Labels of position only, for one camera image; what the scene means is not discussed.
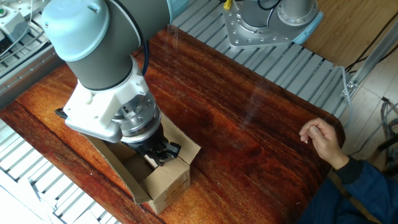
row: white cable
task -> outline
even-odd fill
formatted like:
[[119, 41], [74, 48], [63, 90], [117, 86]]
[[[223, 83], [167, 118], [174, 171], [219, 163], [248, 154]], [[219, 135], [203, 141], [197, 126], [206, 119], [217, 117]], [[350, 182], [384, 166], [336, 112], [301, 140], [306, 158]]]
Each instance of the white cable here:
[[25, 32], [21, 35], [20, 38], [18, 38], [17, 41], [15, 41], [9, 48], [7, 48], [7, 50], [5, 50], [2, 54], [0, 54], [0, 58], [3, 57], [11, 48], [13, 48], [13, 46], [15, 46], [19, 41], [21, 41], [22, 38], [27, 34], [27, 31], [29, 30], [30, 27], [30, 23], [32, 22], [32, 16], [33, 16], [33, 0], [30, 0], [30, 19]]
[[352, 156], [353, 154], [357, 154], [357, 153], [359, 153], [359, 152], [362, 151], [362, 149], [363, 149], [363, 147], [366, 145], [366, 143], [368, 143], [368, 141], [377, 133], [377, 131], [378, 131], [378, 130], [381, 128], [381, 126], [383, 125], [383, 122], [385, 122], [385, 120], [387, 120], [387, 117], [388, 117], [388, 115], [390, 114], [390, 112], [391, 112], [394, 108], [396, 108], [397, 106], [398, 106], [398, 103], [396, 103], [396, 104], [387, 112], [386, 116], [385, 116], [384, 119], [381, 121], [380, 125], [376, 128], [376, 130], [373, 131], [373, 133], [372, 133], [372, 134], [367, 138], [367, 140], [362, 144], [361, 148], [360, 148], [358, 151], [356, 151], [356, 152], [350, 154], [350, 156]]
[[271, 20], [271, 16], [272, 16], [272, 13], [274, 12], [274, 8], [273, 9], [271, 9], [271, 11], [269, 12], [269, 15], [268, 15], [268, 19], [267, 19], [267, 27], [269, 27], [269, 21]]
[[344, 67], [340, 67], [341, 71], [343, 72], [343, 83], [344, 83], [344, 90], [346, 92], [347, 100], [348, 100], [348, 105], [349, 105], [349, 116], [348, 116], [348, 122], [346, 125], [344, 125], [344, 129], [347, 129], [349, 125], [351, 124], [351, 120], [353, 119], [353, 102], [351, 102], [351, 94], [348, 91], [348, 86], [347, 86], [347, 76], [346, 76], [346, 71]]

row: wooden tabletop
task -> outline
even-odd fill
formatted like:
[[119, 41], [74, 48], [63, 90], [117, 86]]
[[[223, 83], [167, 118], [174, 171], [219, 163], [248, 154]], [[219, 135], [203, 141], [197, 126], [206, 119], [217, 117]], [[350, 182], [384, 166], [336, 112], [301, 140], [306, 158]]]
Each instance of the wooden tabletop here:
[[342, 145], [340, 122], [174, 27], [150, 51], [146, 81], [157, 104], [202, 147], [190, 188], [160, 215], [135, 205], [97, 150], [55, 115], [76, 85], [66, 65], [0, 118], [121, 223], [295, 223], [330, 170], [299, 130], [321, 117]]

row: metal cylinder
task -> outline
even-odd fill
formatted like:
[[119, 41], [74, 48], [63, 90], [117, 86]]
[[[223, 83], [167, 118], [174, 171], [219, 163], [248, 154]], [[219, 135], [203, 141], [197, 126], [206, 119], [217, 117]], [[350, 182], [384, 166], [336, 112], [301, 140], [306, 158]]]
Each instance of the metal cylinder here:
[[[170, 22], [167, 1], [106, 1], [111, 18], [104, 39], [85, 58], [67, 62], [81, 84], [90, 90], [106, 90], [122, 83], [130, 74], [130, 54]], [[136, 21], [133, 28], [129, 17]]]
[[112, 1], [108, 31], [102, 42], [85, 58], [67, 62], [80, 83], [90, 90], [105, 90], [120, 84], [130, 74], [130, 54], [139, 47], [139, 37], [129, 20]]
[[292, 19], [300, 19], [308, 15], [315, 0], [283, 0], [282, 10], [285, 15]]
[[[271, 7], [275, 4], [274, 0], [262, 0], [260, 1], [264, 7]], [[270, 11], [262, 10], [257, 3], [257, 0], [244, 0], [243, 6], [240, 10], [242, 19], [245, 23], [253, 27], [266, 27], [267, 18]]]
[[170, 23], [170, 11], [165, 0], [120, 0], [134, 16], [144, 41], [152, 38]]

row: cardboard box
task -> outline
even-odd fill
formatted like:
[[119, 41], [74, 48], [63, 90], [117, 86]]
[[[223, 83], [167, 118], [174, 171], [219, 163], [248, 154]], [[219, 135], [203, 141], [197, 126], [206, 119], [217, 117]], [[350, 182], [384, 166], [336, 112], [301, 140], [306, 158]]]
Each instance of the cardboard box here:
[[190, 185], [190, 164], [200, 147], [162, 114], [164, 135], [170, 142], [181, 145], [176, 159], [153, 168], [144, 157], [122, 143], [111, 144], [88, 137], [104, 159], [123, 180], [134, 202], [148, 202], [156, 214], [173, 203]]

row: wood grain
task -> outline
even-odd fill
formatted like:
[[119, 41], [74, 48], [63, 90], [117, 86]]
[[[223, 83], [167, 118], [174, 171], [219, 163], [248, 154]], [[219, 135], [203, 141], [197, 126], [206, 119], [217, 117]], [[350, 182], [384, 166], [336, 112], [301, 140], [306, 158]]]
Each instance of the wood grain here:
[[330, 170], [299, 130], [324, 118], [342, 145], [340, 122], [176, 28], [157, 34], [150, 51], [146, 80], [157, 104], [202, 147], [191, 187], [159, 216], [134, 205], [88, 140], [53, 113], [76, 84], [66, 65], [0, 118], [122, 223], [296, 222]]
[[[317, 2], [319, 9], [324, 13], [324, 18], [304, 43], [304, 47], [344, 67], [361, 55], [382, 27], [398, 11], [397, 1], [391, 0], [317, 0]], [[366, 55], [373, 51], [389, 28]]]

